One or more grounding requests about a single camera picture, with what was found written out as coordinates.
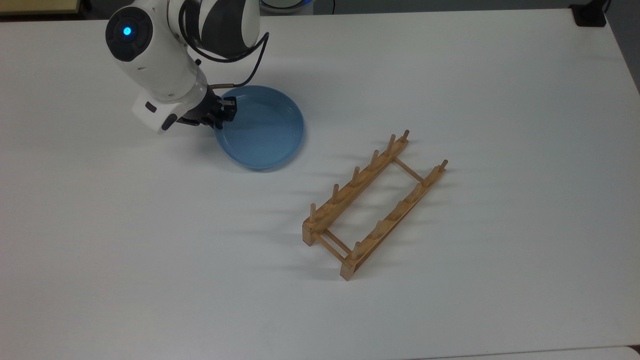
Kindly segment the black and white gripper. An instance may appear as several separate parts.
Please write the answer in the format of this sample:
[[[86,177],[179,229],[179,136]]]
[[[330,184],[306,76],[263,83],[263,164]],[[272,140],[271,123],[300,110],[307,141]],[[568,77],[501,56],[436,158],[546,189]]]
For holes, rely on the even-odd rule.
[[[132,107],[135,117],[158,134],[176,124],[206,125],[222,130],[224,122],[234,121],[237,111],[235,96],[220,97],[201,82],[188,89],[185,95],[167,101],[158,100],[144,89]]]

